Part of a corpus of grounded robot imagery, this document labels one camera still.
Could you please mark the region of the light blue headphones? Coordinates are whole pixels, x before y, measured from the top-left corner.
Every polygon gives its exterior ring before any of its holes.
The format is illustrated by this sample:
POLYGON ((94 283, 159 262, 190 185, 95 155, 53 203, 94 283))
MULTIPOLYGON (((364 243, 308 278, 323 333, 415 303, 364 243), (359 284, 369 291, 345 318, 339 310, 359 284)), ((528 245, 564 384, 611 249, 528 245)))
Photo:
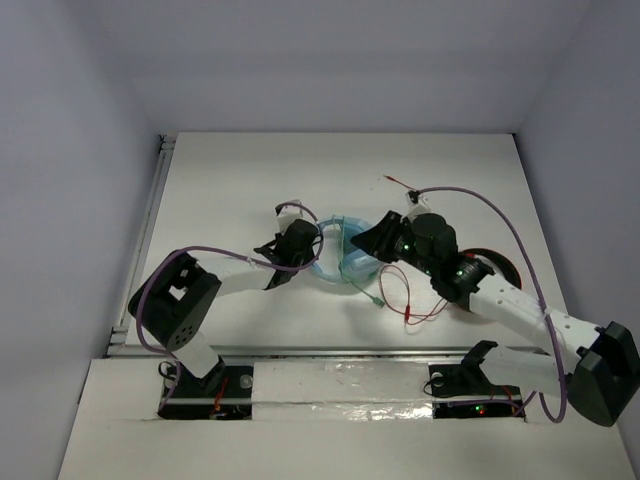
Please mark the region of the light blue headphones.
POLYGON ((337 265, 334 272, 326 272, 315 262, 311 266, 311 273, 330 284, 366 283, 378 274, 382 263, 357 249, 351 238, 372 228, 372 224, 364 219, 332 215, 318 223, 318 227, 325 231, 331 228, 336 238, 337 265))

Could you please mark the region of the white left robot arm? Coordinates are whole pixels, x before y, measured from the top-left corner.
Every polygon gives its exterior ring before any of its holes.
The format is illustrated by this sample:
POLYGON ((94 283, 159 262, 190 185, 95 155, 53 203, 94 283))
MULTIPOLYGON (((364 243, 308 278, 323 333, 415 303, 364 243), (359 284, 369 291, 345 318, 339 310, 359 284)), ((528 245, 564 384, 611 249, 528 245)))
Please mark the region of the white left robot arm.
POLYGON ((268 291, 288 283, 316 258, 322 234, 296 219, 246 258, 210 247, 184 248, 169 254, 129 300, 136 326, 172 354, 181 369, 178 384, 203 395, 221 386, 225 364, 200 332, 215 299, 244 291, 268 291), (209 261, 192 255, 212 253, 209 261))

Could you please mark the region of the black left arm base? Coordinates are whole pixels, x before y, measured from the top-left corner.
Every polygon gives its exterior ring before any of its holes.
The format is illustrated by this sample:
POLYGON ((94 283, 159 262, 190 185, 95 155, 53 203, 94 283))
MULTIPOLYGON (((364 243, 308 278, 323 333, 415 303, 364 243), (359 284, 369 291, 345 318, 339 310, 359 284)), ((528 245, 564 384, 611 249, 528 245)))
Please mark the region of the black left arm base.
POLYGON ((158 374, 163 379, 157 415, 164 420, 251 420, 254 367, 227 365, 204 387, 200 380, 182 367, 162 361, 158 374))

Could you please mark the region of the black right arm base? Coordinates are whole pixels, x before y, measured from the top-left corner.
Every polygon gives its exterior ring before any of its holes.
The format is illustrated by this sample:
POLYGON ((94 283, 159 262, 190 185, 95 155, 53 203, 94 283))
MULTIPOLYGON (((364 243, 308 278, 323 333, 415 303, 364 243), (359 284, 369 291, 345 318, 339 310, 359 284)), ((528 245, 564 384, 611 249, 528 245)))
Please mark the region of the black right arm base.
POLYGON ((491 383, 480 366, 498 344, 483 340, 459 363, 435 364, 423 393, 434 401, 436 420, 526 417, 521 390, 513 385, 491 383))

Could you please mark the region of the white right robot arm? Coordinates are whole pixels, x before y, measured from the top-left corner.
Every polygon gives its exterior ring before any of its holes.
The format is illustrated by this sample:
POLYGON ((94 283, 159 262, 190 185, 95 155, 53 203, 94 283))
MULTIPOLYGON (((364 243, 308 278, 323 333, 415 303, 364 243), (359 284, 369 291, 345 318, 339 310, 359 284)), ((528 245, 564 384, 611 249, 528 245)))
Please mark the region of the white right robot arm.
POLYGON ((616 322, 602 327, 543 305, 461 252, 442 216, 390 211, 351 242, 381 262, 409 264, 449 303, 509 328, 540 350, 482 340, 459 364, 438 368, 435 394, 481 395, 512 385, 558 397, 587 420, 611 427, 638 392, 639 353, 626 327, 616 322))

